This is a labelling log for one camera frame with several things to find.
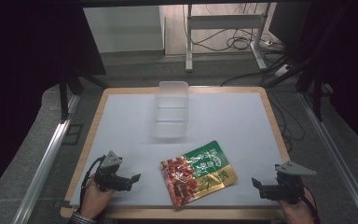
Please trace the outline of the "white metal desk frame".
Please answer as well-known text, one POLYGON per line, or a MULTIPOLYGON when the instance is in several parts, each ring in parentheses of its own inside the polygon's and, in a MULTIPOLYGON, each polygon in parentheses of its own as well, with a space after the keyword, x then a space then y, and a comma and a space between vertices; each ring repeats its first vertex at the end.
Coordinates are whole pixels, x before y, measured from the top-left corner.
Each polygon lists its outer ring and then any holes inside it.
POLYGON ((193 30, 212 30, 212 29, 256 29, 255 38, 250 42, 251 50, 261 71, 265 71, 267 66, 263 60, 259 44, 264 32, 270 9, 270 3, 267 3, 262 14, 251 15, 210 15, 193 16, 192 6, 187 6, 186 16, 186 71, 193 71, 193 30))

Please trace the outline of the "white cabinet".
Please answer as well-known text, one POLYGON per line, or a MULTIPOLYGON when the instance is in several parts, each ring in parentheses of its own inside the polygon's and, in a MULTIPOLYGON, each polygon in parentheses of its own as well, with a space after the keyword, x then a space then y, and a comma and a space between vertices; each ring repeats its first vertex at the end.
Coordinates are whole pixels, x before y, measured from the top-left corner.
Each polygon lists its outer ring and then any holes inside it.
POLYGON ((101 53, 164 49, 159 6, 87 7, 83 11, 101 53))

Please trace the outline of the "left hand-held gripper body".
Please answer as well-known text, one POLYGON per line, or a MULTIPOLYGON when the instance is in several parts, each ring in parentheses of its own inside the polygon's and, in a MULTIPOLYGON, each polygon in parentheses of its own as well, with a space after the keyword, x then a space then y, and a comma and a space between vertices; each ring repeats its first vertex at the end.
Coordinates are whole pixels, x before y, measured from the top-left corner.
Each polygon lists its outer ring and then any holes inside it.
POLYGON ((94 180, 100 190, 107 191, 109 189, 125 191, 124 188, 133 184, 131 178, 117 175, 117 170, 122 163, 122 158, 118 157, 113 151, 109 151, 103 158, 102 163, 97 168, 94 180))

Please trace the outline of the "white power strip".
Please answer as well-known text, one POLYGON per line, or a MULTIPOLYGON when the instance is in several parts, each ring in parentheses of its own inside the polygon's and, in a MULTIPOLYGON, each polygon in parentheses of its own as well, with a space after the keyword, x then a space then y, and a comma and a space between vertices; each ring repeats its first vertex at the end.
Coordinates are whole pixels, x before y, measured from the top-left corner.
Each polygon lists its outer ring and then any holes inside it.
POLYGON ((280 77, 282 75, 284 75, 286 72, 288 72, 289 70, 292 69, 292 66, 289 64, 284 64, 281 68, 279 68, 275 73, 274 76, 275 77, 280 77))

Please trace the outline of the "white table mat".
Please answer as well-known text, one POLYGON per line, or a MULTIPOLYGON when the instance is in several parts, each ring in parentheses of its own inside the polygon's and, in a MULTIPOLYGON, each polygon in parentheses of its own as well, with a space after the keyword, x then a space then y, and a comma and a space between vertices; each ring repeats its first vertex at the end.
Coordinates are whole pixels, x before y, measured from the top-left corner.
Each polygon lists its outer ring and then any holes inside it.
POLYGON ((157 138, 152 133, 155 97, 152 94, 112 94, 105 104, 85 166, 109 151, 123 162, 120 176, 138 175, 131 190, 117 192, 117 206, 172 204, 160 171, 162 161, 216 141, 238 179, 224 189, 191 202, 191 206, 269 206, 253 186, 275 181, 275 167, 282 163, 267 112, 257 93, 192 93, 186 135, 157 138))

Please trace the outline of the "black curtain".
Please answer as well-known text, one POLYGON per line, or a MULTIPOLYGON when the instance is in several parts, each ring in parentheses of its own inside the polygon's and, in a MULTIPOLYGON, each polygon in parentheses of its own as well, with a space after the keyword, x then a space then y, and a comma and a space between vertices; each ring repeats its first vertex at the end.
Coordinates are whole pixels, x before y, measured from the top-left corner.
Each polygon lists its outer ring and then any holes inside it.
POLYGON ((83 7, 60 0, 0 0, 0 177, 61 76, 102 75, 83 7))
POLYGON ((279 2, 269 31, 296 61, 314 59, 296 88, 305 91, 315 79, 329 85, 331 104, 358 134, 358 0, 279 2))

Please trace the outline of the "black metal stand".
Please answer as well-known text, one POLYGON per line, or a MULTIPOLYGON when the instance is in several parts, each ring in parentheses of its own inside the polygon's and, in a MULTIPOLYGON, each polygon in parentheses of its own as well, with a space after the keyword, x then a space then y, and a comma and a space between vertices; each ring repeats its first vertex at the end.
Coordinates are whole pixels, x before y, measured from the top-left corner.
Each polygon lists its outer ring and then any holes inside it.
POLYGON ((83 93, 83 86, 80 83, 80 78, 83 77, 87 81, 101 87, 102 89, 107 89, 108 84, 102 82, 97 77, 92 75, 87 75, 84 72, 76 70, 75 72, 61 72, 59 75, 59 90, 60 90, 60 100, 61 100, 61 123, 64 123, 69 118, 69 102, 67 97, 67 89, 70 89, 72 94, 81 95, 83 93))
POLYGON ((299 92, 305 92, 310 87, 310 85, 313 85, 313 93, 311 95, 312 111, 319 121, 323 120, 321 113, 321 101, 324 95, 323 76, 320 73, 318 65, 321 52, 322 51, 320 49, 315 49, 307 60, 264 85, 265 88, 270 88, 282 83, 289 77, 292 77, 298 73, 302 73, 296 83, 296 90, 299 92))

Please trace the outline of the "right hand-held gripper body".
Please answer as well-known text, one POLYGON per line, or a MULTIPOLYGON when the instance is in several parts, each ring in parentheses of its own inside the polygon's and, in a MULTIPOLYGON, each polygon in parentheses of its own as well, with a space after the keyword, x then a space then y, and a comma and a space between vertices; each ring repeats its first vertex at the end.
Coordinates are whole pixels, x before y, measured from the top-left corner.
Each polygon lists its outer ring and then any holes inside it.
POLYGON ((305 195, 303 175, 317 175, 313 170, 310 170, 293 161, 287 161, 281 165, 276 164, 277 171, 277 185, 263 185, 260 190, 273 190, 274 199, 272 201, 287 201, 290 204, 296 204, 300 198, 305 195))

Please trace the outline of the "person's left hand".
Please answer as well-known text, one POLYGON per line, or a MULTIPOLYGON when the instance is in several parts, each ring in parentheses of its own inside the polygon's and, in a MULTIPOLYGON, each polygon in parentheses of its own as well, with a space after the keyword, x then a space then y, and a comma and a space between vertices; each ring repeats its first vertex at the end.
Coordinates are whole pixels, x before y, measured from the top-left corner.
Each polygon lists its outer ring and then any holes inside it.
POLYGON ((80 215, 85 218, 95 219, 109 204, 114 192, 113 189, 101 191, 95 180, 90 178, 85 187, 80 215))

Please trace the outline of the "person's right hand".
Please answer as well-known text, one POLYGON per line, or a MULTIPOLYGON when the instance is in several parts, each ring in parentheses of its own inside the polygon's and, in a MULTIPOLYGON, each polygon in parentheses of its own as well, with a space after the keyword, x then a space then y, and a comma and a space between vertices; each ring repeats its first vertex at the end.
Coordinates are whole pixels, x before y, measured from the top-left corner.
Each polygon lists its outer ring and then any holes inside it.
POLYGON ((316 224, 311 209, 303 202, 279 201, 287 224, 316 224))

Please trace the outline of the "dark floor hatch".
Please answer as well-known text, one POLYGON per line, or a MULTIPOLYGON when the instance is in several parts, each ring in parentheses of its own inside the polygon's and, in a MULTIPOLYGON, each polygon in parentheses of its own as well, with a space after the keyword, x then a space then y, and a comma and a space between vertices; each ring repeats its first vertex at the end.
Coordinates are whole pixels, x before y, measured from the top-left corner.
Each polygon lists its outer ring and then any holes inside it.
POLYGON ((62 143, 65 146, 75 146, 79 141, 82 129, 82 124, 71 124, 65 134, 62 143))

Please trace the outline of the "red and green snack packet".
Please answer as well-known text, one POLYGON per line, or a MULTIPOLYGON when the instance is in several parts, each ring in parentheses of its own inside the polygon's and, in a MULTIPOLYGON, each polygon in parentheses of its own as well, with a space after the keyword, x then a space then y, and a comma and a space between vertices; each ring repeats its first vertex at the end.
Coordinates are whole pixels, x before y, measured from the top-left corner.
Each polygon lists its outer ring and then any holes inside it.
POLYGON ((162 161, 160 170, 175 207, 231 186, 238 179, 217 141, 162 161))

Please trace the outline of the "aluminium rail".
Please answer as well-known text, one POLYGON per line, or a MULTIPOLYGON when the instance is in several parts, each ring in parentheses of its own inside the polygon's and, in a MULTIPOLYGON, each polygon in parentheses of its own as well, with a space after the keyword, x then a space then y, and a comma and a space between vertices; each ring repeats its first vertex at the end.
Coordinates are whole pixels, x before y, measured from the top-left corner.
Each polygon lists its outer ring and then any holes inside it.
POLYGON ((348 190, 356 207, 358 208, 358 181, 355 179, 354 175, 350 170, 350 167, 340 154, 336 143, 333 141, 324 123, 322 121, 319 121, 317 116, 314 114, 309 96, 306 93, 299 93, 298 97, 300 98, 303 106, 305 107, 310 117, 310 120, 315 126, 318 134, 321 136, 324 147, 326 148, 327 153, 332 160, 332 163, 334 163, 346 189, 348 190))
POLYGON ((59 152, 63 138, 70 126, 71 119, 76 111, 76 106, 80 100, 80 97, 73 95, 70 98, 67 106, 69 107, 69 114, 65 121, 61 121, 54 134, 52 135, 48 147, 44 153, 44 156, 39 163, 39 166, 34 174, 34 177, 27 189, 19 209, 14 216, 11 224, 27 224, 31 214, 34 211, 37 199, 41 193, 41 190, 46 183, 49 171, 55 161, 55 158, 59 152))

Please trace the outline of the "clear plastic container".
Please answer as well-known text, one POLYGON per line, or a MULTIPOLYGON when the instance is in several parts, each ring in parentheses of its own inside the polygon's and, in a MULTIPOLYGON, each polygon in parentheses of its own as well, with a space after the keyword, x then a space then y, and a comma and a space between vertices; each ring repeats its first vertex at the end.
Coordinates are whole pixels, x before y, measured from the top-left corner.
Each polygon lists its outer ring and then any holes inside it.
POLYGON ((188 84, 160 81, 155 94, 152 131, 158 138, 181 138, 187 130, 188 84))

